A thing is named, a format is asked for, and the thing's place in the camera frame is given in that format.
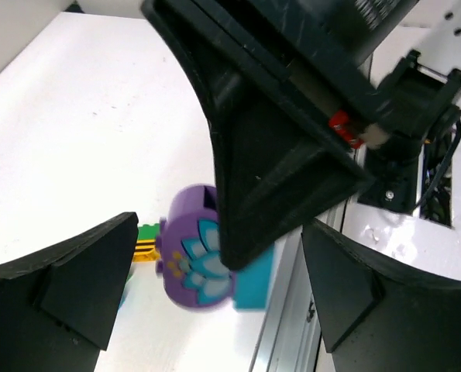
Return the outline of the purple round lotus lego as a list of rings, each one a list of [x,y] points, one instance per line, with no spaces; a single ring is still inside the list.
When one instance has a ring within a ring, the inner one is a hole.
[[[216,188],[196,184],[179,191],[160,220],[156,273],[175,304],[209,308],[233,295],[236,276],[221,262]]]

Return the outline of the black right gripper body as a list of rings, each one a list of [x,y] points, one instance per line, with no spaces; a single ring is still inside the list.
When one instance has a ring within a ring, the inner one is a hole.
[[[415,1],[196,1],[237,46],[280,81],[290,80],[326,115],[343,110],[348,133],[385,144],[388,95],[359,66]]]

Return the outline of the teal rectangular lego brick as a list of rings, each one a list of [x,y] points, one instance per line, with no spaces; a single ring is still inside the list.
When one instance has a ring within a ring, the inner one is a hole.
[[[239,272],[236,272],[236,286],[232,297],[237,311],[259,311],[267,307],[270,283],[274,271],[275,246]]]

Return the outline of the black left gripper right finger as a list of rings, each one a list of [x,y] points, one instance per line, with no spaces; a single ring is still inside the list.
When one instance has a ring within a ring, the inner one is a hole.
[[[302,243],[325,349],[338,371],[461,371],[461,281],[315,220]]]

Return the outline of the aluminium table edge rail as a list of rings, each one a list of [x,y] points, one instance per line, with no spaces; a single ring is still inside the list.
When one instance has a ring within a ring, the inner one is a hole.
[[[249,370],[334,371],[326,353],[301,240],[302,228],[284,237],[284,249]]]

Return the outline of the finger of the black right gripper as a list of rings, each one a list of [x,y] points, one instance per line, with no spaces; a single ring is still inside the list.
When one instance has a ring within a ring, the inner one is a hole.
[[[208,121],[223,264],[241,270],[279,237],[370,182],[290,84],[228,28],[215,1],[145,1],[141,10],[181,65]]]

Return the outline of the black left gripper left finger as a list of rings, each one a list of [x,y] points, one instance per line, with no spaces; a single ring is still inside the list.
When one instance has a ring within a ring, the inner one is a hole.
[[[0,371],[93,371],[111,338],[138,236],[123,212],[0,264]]]

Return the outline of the teal round flower lego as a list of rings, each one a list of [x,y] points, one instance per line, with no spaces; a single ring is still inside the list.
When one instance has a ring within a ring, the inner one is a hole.
[[[125,303],[125,300],[127,298],[127,295],[128,295],[128,291],[127,290],[124,290],[123,293],[122,293],[122,297],[120,299],[120,302],[119,302],[119,309],[123,306],[123,304]]]

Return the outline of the yellow striped green bee lego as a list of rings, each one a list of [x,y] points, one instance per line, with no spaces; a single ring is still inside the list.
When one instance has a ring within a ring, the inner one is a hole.
[[[145,224],[138,227],[138,237],[132,261],[153,262],[160,259],[157,250],[156,237],[160,231],[160,224]]]

